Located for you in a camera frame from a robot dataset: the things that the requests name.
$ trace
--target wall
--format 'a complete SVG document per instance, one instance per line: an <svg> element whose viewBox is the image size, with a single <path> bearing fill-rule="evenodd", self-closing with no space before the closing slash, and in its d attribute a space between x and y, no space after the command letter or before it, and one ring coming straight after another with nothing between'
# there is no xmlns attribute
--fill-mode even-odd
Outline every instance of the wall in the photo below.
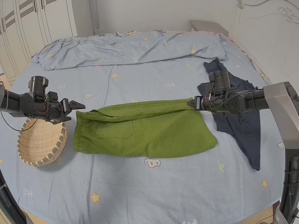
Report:
<svg viewBox="0 0 299 224"><path fill-rule="evenodd" d="M234 0L96 0L101 33L191 31L189 20L219 23L229 30Z"/></svg>

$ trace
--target white headboard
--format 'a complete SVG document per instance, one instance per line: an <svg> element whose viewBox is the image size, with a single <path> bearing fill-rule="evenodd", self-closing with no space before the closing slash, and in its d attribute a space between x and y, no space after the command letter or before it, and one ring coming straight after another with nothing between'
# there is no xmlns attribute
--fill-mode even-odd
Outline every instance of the white headboard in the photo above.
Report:
<svg viewBox="0 0 299 224"><path fill-rule="evenodd" d="M299 92L298 0L235 3L229 38L249 54L262 77L266 75L272 84L289 81Z"/></svg>

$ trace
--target white wardrobe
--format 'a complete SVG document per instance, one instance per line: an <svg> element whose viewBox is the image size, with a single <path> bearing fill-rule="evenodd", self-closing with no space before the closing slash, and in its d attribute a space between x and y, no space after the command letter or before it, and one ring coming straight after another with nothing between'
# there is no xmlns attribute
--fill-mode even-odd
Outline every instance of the white wardrobe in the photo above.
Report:
<svg viewBox="0 0 299 224"><path fill-rule="evenodd" d="M12 84L49 43L94 35L89 0L0 0L0 65Z"/></svg>

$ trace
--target carved floral ornament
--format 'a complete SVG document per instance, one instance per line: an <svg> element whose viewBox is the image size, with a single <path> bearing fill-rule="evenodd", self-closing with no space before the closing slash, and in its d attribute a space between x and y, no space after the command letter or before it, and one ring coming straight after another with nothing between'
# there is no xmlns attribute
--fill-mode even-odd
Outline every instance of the carved floral ornament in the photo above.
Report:
<svg viewBox="0 0 299 224"><path fill-rule="evenodd" d="M279 7L278 9L288 22L294 22L295 24L299 24L299 18L294 14L292 9L288 7Z"/></svg>

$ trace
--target bed post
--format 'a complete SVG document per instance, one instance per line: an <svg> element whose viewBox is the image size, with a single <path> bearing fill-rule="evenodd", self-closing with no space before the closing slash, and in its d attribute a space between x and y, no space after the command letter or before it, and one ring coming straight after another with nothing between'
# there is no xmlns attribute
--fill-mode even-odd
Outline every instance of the bed post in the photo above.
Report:
<svg viewBox="0 0 299 224"><path fill-rule="evenodd" d="M233 24L231 25L230 32L228 34L229 38L233 43L236 41L237 32L238 32L238 26L239 26L239 20L241 15L241 10L244 9L245 5L242 0L235 0L235 8L233 11L234 18L233 18Z"/></svg>

